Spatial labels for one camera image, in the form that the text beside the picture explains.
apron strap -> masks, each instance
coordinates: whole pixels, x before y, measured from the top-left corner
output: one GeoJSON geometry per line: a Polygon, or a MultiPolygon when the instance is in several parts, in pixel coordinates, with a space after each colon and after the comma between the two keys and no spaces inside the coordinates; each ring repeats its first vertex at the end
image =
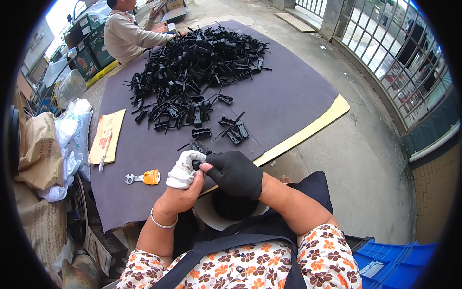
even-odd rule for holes
{"type": "Polygon", "coordinates": [[[283,239],[291,244],[292,267],[287,274],[287,289],[306,288],[302,272],[297,262],[298,247],[289,239],[276,235],[264,234],[235,234],[218,238],[212,241],[198,242],[167,274],[154,284],[154,289],[174,289],[189,272],[201,262],[202,258],[210,253],[220,252],[228,248],[254,244],[274,239],[283,239]]]}

floral blouse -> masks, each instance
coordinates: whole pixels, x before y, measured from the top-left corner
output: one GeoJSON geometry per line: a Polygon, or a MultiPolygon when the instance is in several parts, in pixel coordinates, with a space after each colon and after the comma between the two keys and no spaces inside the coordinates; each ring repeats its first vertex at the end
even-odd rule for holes
{"type": "MultiPolygon", "coordinates": [[[[281,240],[233,247],[204,256],[175,289],[283,289],[291,268],[290,245],[281,240]]],[[[173,268],[156,255],[134,250],[116,289],[148,289],[173,268]]],[[[342,232],[318,226],[298,247],[298,265],[307,288],[362,289],[358,265],[342,232]]]]}

dark gray mat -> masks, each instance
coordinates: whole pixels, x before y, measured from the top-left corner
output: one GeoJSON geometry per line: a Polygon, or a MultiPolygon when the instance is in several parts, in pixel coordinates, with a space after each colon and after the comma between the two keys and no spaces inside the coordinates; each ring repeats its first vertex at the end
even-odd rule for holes
{"type": "MultiPolygon", "coordinates": [[[[251,160],[299,132],[325,113],[334,102],[338,91],[313,68],[274,40],[234,20],[221,25],[238,33],[247,33],[268,45],[271,54],[265,54],[264,66],[273,71],[262,71],[250,79],[224,87],[222,93],[234,98],[231,106],[216,101],[210,115],[212,133],[216,136],[223,128],[218,121],[222,116],[236,118],[245,111],[244,121],[251,136],[239,147],[226,136],[213,144],[201,140],[212,151],[219,153],[239,150],[251,160]]],[[[170,129],[167,135],[147,129],[147,118],[137,125],[131,106],[133,93],[122,83],[131,80],[135,72],[142,72],[147,53],[129,63],[108,79],[101,103],[100,115],[127,109],[122,124],[115,163],[106,164],[102,173],[97,166],[91,168],[91,187],[104,231],[120,227],[131,221],[146,220],[154,202],[166,189],[167,173],[181,152],[176,150],[192,141],[192,127],[170,129]],[[125,175],[158,169],[160,184],[125,183],[125,175]]],[[[206,98],[217,89],[207,89],[206,98]]],[[[204,190],[214,182],[207,178],[204,190]]]]}

silver bangle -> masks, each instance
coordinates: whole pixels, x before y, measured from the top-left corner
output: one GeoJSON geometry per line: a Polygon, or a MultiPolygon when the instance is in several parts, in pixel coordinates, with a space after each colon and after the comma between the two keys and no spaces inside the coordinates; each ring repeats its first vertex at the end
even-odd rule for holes
{"type": "Polygon", "coordinates": [[[178,214],[176,215],[176,221],[173,223],[173,225],[170,225],[170,226],[162,226],[160,225],[159,223],[157,223],[156,221],[154,221],[154,217],[152,216],[152,209],[151,209],[151,220],[154,222],[154,224],[158,225],[159,227],[161,228],[164,228],[164,229],[170,229],[170,228],[173,228],[176,223],[178,222],[178,214]]]}

tiled wall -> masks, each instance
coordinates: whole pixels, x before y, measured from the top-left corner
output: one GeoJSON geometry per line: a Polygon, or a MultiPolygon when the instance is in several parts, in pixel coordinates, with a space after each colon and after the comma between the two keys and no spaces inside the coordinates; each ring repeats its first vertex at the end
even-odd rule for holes
{"type": "Polygon", "coordinates": [[[417,203],[416,240],[438,241],[448,217],[459,172],[460,143],[438,158],[413,169],[417,203]]]}

